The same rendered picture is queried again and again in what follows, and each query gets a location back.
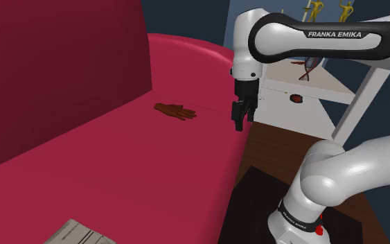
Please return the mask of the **white shelf unit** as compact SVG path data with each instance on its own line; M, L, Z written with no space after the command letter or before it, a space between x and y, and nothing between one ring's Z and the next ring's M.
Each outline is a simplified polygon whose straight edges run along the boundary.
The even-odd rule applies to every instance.
M236 18L233 32L232 76L237 80L260 80L254 121L344 145L390 71L371 67L358 90L352 92L323 67L317 67L309 80L299 80L303 68L294 60L262 64L251 56L247 38L251 27L264 15L262 8L242 13Z

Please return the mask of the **red sofa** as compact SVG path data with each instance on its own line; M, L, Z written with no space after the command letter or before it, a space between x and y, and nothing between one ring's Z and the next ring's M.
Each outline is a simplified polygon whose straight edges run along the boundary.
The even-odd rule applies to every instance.
M218 244L248 136L232 59L148 33L141 0L0 0L0 244L69 219L116 244Z

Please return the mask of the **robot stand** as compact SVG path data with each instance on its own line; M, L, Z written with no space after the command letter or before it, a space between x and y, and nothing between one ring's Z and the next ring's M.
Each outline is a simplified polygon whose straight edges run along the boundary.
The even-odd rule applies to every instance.
M276 244L267 226L289 185L250 167L231 194L218 244ZM331 244L363 244L361 222L333 208L323 211Z

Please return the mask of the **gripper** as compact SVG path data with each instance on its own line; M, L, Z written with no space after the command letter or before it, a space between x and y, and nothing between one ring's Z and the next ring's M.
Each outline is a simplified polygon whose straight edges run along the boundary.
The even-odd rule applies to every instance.
M259 82L258 78L255 80L235 79L234 94L238 97L238 101L232 102L231 119L234 121L236 131L238 132L241 132L243 129L243 120L246 114L248 122L254 121L258 101L251 99L258 97Z

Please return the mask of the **brown hand figure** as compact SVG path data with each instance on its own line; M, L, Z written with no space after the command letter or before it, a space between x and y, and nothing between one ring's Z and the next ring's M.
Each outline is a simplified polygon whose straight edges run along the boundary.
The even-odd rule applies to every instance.
M154 108L167 116L175 117L182 121L193 119L197 116L195 111L184 109L182 105L156 103Z

